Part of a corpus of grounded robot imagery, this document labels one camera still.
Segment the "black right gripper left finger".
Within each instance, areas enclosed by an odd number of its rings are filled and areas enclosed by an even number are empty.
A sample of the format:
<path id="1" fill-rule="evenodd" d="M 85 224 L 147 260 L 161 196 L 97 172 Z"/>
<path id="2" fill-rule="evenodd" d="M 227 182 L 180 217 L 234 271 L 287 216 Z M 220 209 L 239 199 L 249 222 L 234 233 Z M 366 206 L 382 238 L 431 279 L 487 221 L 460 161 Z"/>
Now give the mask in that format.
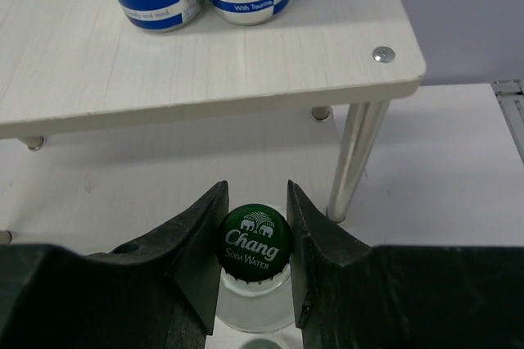
<path id="1" fill-rule="evenodd" d="M 202 348 L 214 332 L 215 235 L 227 213 L 221 181 L 112 252 L 2 246 L 2 347 Z"/>

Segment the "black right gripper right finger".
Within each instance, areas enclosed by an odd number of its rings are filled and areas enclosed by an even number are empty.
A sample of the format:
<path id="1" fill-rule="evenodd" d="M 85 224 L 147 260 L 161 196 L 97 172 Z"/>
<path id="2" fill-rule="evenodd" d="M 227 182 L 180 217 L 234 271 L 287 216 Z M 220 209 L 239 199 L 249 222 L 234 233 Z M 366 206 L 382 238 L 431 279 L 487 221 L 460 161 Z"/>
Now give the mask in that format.
<path id="1" fill-rule="evenodd" d="M 306 348 L 520 348 L 520 247 L 371 247 L 287 185 L 291 286 Z"/>

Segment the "Chang soda water bottle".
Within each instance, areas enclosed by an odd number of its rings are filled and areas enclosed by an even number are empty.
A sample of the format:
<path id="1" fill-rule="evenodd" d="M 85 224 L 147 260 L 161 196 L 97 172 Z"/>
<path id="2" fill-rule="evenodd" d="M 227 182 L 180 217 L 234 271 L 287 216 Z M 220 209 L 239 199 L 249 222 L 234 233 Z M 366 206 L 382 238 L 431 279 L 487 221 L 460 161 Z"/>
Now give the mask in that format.
<path id="1" fill-rule="evenodd" d="M 251 203 L 231 210 L 218 228 L 221 266 L 216 316 L 243 333 L 272 333 L 294 323 L 292 235 L 280 206 Z"/>

